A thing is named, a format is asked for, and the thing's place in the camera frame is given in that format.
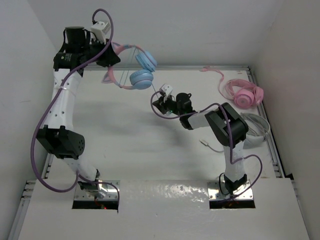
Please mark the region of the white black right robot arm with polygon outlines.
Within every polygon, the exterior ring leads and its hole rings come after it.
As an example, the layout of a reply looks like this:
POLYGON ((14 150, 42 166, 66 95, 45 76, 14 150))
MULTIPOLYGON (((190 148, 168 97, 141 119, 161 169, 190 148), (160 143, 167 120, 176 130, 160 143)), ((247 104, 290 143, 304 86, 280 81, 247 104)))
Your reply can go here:
POLYGON ((175 98, 161 93, 157 100, 150 98, 153 112, 160 118, 179 119, 187 130, 209 127, 223 146, 225 157, 224 182, 228 194, 247 182, 242 163, 242 151, 249 131, 248 124, 228 103, 212 103, 203 110, 195 111, 190 93, 179 93, 175 98))

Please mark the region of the pink blue cat-ear headphones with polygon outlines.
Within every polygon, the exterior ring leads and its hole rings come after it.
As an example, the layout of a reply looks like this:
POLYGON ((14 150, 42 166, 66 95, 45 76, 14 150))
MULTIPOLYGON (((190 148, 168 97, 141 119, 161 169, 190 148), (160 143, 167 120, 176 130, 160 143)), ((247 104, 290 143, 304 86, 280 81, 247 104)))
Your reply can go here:
POLYGON ((149 51, 144 50, 138 45, 133 44, 119 44, 112 42, 112 48, 118 57, 120 53, 126 50, 133 49, 133 52, 138 50, 138 54, 134 56, 135 60, 142 67, 142 69, 133 72, 129 76, 130 85, 121 84, 117 81, 114 75, 114 68, 112 66, 107 68, 107 72, 102 78, 103 84, 115 84, 121 89, 125 90, 145 90, 153 84, 153 73, 156 71, 158 65, 156 59, 149 51))

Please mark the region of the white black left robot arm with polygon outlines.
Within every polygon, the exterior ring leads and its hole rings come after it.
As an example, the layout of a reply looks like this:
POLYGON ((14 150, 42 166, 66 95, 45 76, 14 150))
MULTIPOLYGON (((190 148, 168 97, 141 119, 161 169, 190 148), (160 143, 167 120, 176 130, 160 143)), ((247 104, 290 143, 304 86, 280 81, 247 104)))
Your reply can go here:
POLYGON ((53 58, 52 100, 36 133, 48 153, 89 181, 96 180, 98 170, 81 156, 85 138, 74 131, 73 112, 85 67, 90 63, 109 67, 120 62, 107 36, 109 31, 110 25, 103 21, 95 22, 89 30, 81 26, 65 28, 61 49, 53 58))

